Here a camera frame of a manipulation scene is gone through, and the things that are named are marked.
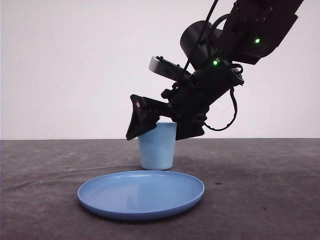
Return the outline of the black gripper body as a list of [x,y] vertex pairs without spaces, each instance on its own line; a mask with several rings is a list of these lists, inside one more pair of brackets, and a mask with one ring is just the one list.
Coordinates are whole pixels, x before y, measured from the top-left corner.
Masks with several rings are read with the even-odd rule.
[[242,72],[243,67],[239,63],[210,63],[174,83],[172,89],[165,89],[161,93],[161,97],[169,102],[168,116],[177,123],[202,123],[201,115],[209,111],[210,105],[230,92],[234,121],[238,113],[234,87],[244,84]]

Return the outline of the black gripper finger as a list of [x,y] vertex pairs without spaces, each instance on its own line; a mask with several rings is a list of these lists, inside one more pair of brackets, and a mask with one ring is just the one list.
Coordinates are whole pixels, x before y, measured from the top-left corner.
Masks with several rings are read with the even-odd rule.
[[203,130],[203,125],[205,123],[205,120],[205,117],[179,119],[176,126],[175,140],[179,141],[204,135],[205,131]]
[[165,103],[135,94],[130,96],[132,102],[132,116],[126,133],[126,139],[132,140],[157,127],[160,116],[171,118],[171,107]]

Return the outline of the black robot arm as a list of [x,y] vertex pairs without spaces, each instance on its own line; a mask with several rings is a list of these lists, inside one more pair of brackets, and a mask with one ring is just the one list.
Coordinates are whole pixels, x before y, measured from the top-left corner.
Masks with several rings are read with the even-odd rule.
[[180,46],[194,72],[161,56],[152,57],[149,69],[173,80],[173,85],[161,93],[162,101],[130,97],[133,111],[126,138],[155,129],[160,116],[177,124],[177,140],[202,136],[210,105],[244,83],[242,64],[254,65],[280,45],[297,20],[300,5],[299,0],[237,0],[215,22],[191,24]]

